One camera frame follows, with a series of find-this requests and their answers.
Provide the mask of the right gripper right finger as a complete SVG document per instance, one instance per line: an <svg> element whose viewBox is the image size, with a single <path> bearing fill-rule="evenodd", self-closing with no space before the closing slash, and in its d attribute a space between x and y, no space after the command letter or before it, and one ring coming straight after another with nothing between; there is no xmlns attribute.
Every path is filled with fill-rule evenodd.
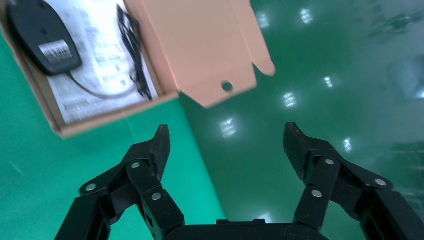
<svg viewBox="0 0 424 240"><path fill-rule="evenodd" d="M311 240L322 240L329 203L359 222L368 240L421 240L424 223L387 178L344 159L328 142L284 126L283 148L305 188L293 222Z"/></svg>

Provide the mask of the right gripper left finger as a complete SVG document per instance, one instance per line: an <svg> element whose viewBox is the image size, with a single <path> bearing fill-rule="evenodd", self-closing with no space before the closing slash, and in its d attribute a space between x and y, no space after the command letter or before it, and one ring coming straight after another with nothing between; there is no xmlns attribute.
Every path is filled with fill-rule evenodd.
<svg viewBox="0 0 424 240"><path fill-rule="evenodd" d="M55 238L107 240L132 206L155 240L183 227L184 215L162 186L170 151L169 127L161 124L152 139L133 144L119 164L80 187Z"/></svg>

